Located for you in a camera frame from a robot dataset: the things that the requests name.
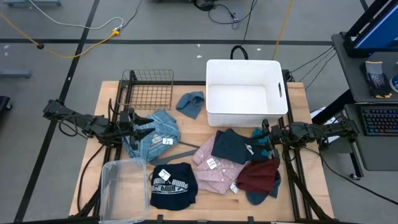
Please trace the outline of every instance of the desk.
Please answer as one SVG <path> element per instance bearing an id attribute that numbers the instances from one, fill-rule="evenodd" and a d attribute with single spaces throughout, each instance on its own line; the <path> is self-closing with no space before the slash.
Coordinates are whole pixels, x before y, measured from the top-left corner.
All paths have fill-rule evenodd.
<path id="1" fill-rule="evenodd" d="M 98 102 L 95 109 L 95 114 L 108 114 L 108 100 L 113 99 L 116 96 L 118 89 L 118 82 L 103 82 L 101 91 L 99 93 Z M 295 121 L 311 122 L 310 112 L 308 108 L 307 99 L 305 96 L 304 88 L 302 83 L 288 83 L 289 95 L 291 100 L 292 112 Z M 174 85 L 172 95 L 172 109 L 167 111 L 176 120 L 181 133 L 181 140 L 183 142 L 189 142 L 191 144 L 202 145 L 213 133 L 218 129 L 225 130 L 226 128 L 214 128 L 210 127 L 207 122 L 206 108 L 203 106 L 200 114 L 196 120 L 186 117 L 185 115 L 176 111 L 175 105 L 180 97 L 191 91 L 205 91 L 204 85 Z M 153 111 L 137 110 L 136 113 L 140 116 L 153 113 Z M 252 128 L 234 128 L 234 130 L 242 135 L 250 136 Z M 81 165 L 81 170 L 87 163 L 88 159 L 95 153 L 100 147 L 100 144 L 96 139 L 89 139 L 86 146 L 85 155 Z M 309 148 L 318 150 L 316 143 L 308 145 Z M 178 154 L 185 151 L 190 151 L 192 148 L 177 144 L 162 156 L 167 157 L 173 154 Z M 93 192 L 98 187 L 98 180 L 102 168 L 104 150 L 93 159 L 91 164 L 88 166 L 84 180 L 83 187 L 81 190 L 81 206 L 89 200 L 93 195 Z M 308 191 L 313 195 L 314 199 L 318 202 L 321 208 L 324 209 L 326 214 L 333 217 L 333 210 L 330 203 L 328 189 L 326 186 L 325 176 L 323 174 L 322 163 L 318 155 L 302 150 L 302 164 L 305 174 L 305 180 L 307 182 Z M 128 156 L 125 151 L 122 151 L 122 159 L 127 159 Z M 192 157 L 184 157 L 176 159 L 170 163 L 188 162 L 191 163 L 193 168 Z M 153 170 L 153 166 L 147 165 L 148 174 Z M 181 211 L 168 211 L 158 210 L 152 206 L 149 207 L 148 220 L 156 220 L 158 215 L 163 215 L 165 220 L 227 220 L 227 221 L 247 221 L 248 216 L 254 217 L 256 221 L 294 221 L 294 215 L 292 211 L 292 202 L 290 199 L 289 184 L 287 180 L 287 174 L 285 171 L 284 161 L 281 161 L 279 166 L 279 172 L 281 174 L 282 183 L 279 187 L 278 198 L 267 197 L 266 200 L 258 205 L 251 205 L 247 199 L 243 190 L 240 190 L 237 194 L 229 191 L 226 195 L 215 194 L 205 190 L 199 190 L 196 197 L 196 203 L 190 205 L 187 209 Z M 70 214 L 76 214 L 76 200 L 77 200 L 77 189 L 76 185 L 75 195 L 73 197 L 72 205 L 70 208 Z M 304 210 L 302 205 L 302 197 L 298 194 L 300 216 L 304 218 Z"/>
<path id="2" fill-rule="evenodd" d="M 356 176 L 363 177 L 363 171 L 359 164 L 360 159 L 366 170 L 398 171 L 398 163 L 395 161 L 398 154 L 393 148 L 398 144 L 398 138 L 365 136 L 362 133 L 362 121 L 356 114 L 358 113 L 358 107 L 350 105 L 353 103 L 398 103 L 398 93 L 391 90 L 392 96 L 388 99 L 373 98 L 369 93 L 369 87 L 364 75 L 359 69 L 359 66 L 368 58 L 350 58 L 343 46 L 344 38 L 341 34 L 332 35 L 331 39 L 344 71 L 349 90 L 345 91 L 321 113 L 317 114 L 312 119 L 312 123 L 323 124 L 335 114 L 344 110 L 346 115 L 354 120 L 360 132 L 354 141 L 355 144 L 351 142 L 352 152 L 350 153 Z M 397 75 L 396 61 L 398 61 L 398 52 L 376 52 L 370 56 L 370 59 L 383 61 L 382 69 L 388 79 Z"/>

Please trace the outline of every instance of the computer monitor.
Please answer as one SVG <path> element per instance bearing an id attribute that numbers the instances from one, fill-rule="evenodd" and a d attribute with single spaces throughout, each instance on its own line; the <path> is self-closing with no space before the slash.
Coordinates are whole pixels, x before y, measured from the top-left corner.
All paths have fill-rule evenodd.
<path id="1" fill-rule="evenodd" d="M 345 34 L 350 57 L 398 51 L 398 0 L 376 0 Z"/>

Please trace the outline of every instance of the white storage bin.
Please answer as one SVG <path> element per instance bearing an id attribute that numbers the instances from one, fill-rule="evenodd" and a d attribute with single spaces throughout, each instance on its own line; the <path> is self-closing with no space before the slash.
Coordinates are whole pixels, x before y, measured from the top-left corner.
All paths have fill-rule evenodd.
<path id="1" fill-rule="evenodd" d="M 206 109 L 210 126 L 261 127 L 287 113 L 282 69 L 272 60 L 209 60 Z"/>

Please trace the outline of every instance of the black desk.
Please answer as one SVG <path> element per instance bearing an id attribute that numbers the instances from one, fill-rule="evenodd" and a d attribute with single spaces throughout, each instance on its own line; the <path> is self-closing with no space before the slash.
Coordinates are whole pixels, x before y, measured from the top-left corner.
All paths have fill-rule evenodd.
<path id="1" fill-rule="evenodd" d="M 361 155 L 363 165 L 370 171 L 398 171 L 398 138 L 365 136 L 363 134 L 362 122 L 358 114 L 358 105 L 354 103 L 398 103 L 398 93 L 391 90 L 392 96 L 388 99 L 373 98 L 369 93 L 368 84 L 365 77 L 359 69 L 368 58 L 350 58 L 343 47 L 344 39 L 341 34 L 335 34 L 331 37 L 333 45 L 343 68 L 349 90 L 345 91 L 332 104 L 327 106 L 321 113 L 317 114 L 312 123 L 324 124 L 335 114 L 345 111 L 347 117 L 352 119 L 360 134 L 351 142 L 352 152 L 350 153 L 353 161 L 355 174 L 358 177 L 363 176 L 359 164 L 359 155 Z M 398 52 L 377 52 L 371 55 L 371 60 L 383 61 L 383 72 L 390 79 L 398 74 Z"/>

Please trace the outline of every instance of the floor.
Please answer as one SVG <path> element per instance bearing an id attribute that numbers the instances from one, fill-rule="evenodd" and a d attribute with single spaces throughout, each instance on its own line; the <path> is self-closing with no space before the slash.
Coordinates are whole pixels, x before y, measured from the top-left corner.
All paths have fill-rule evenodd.
<path id="1" fill-rule="evenodd" d="M 86 24 L 93 16 L 92 26 L 100 26 L 116 16 L 126 20 L 139 1 L 61 2 L 62 7 L 42 8 L 57 20 L 74 24 Z M 220 3 L 242 18 L 251 2 L 220 0 Z M 246 37 L 253 41 L 244 46 L 250 59 L 271 59 L 288 5 L 289 0 L 258 1 Z M 10 8 L 0 4 L 0 12 L 33 38 L 43 40 L 46 48 L 63 55 L 73 55 L 80 43 L 83 29 L 56 25 L 29 5 Z M 348 30 L 363 12 L 360 0 L 295 1 L 275 59 L 282 68 L 297 68 L 329 48 L 330 36 Z M 230 20 L 222 8 L 212 11 L 212 16 L 220 21 Z M 116 26 L 118 22 L 113 21 L 104 29 L 89 31 L 83 36 L 86 38 L 83 49 L 110 35 Z M 49 99 L 58 98 L 69 87 L 65 104 L 81 113 L 93 113 L 101 82 L 119 80 L 123 70 L 129 68 L 166 68 L 174 71 L 175 80 L 205 80 L 207 60 L 228 59 L 233 45 L 243 38 L 245 28 L 246 21 L 237 30 L 230 25 L 215 24 L 206 12 L 188 1 L 143 0 L 136 18 L 115 38 L 118 42 L 100 45 L 79 60 L 72 60 L 37 50 L 1 21 L 0 67 L 28 68 L 33 76 L 0 80 L 0 95 L 10 96 L 14 103 L 13 111 L 0 121 L 0 223 L 13 222 L 18 210 L 49 128 L 50 122 L 42 117 Z M 235 58 L 242 55 L 236 52 Z M 312 81 L 323 64 L 303 80 L 304 84 Z M 299 81 L 313 65 L 295 72 L 295 79 Z M 347 88 L 340 63 L 334 57 L 307 90 L 310 109 L 326 106 Z M 67 217 L 85 144 L 82 138 L 72 139 L 55 130 L 24 221 Z M 350 174 L 353 168 L 349 156 L 333 151 L 332 146 L 325 152 L 329 164 L 341 174 Z M 325 175 L 336 218 L 359 223 L 397 223 L 394 205 L 358 189 L 327 169 Z M 365 176 L 359 184 L 398 200 L 394 187 L 398 184 L 398 173 L 366 172 Z"/>

